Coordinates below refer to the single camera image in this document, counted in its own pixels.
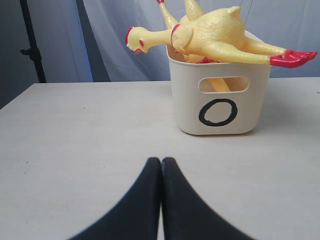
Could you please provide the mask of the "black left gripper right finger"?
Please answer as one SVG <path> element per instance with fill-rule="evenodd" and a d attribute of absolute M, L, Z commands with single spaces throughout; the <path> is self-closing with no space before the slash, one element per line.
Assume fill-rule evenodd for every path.
<path fill-rule="evenodd" d="M 162 160 L 162 222 L 166 240 L 251 240 L 202 200 L 173 157 Z"/>

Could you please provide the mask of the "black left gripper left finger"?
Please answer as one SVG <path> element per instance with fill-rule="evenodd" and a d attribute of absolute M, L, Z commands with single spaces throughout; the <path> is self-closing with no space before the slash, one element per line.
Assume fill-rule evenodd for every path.
<path fill-rule="evenodd" d="M 159 158 L 147 159 L 126 194 L 104 216 L 72 240 L 156 240 L 162 196 Z"/>

